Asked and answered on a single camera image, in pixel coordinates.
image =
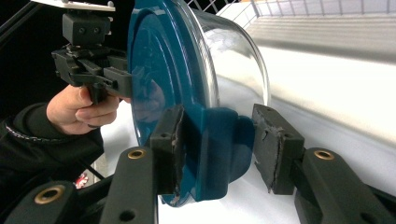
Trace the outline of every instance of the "black jacket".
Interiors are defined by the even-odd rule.
[[[79,160],[91,164],[103,153],[99,129],[78,136],[59,133],[47,119],[46,108],[31,105],[0,123],[0,223],[26,190],[51,179],[73,181],[84,171]],[[59,141],[37,142],[16,133]]]

